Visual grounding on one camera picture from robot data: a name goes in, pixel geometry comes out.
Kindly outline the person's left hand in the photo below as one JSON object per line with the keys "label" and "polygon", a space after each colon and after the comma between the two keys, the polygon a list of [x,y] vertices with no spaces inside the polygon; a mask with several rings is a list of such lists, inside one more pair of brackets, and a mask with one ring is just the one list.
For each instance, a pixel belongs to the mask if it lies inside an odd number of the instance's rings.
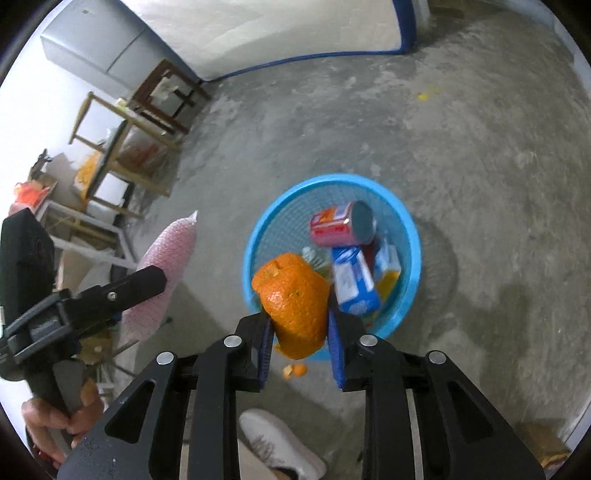
{"label": "person's left hand", "polygon": [[50,429],[64,430],[72,435],[71,447],[75,448],[103,415],[104,404],[92,378],[84,383],[80,398],[82,408],[71,417],[41,398],[34,397],[22,404],[27,442],[33,456],[47,470],[58,470],[66,459],[50,435]]}

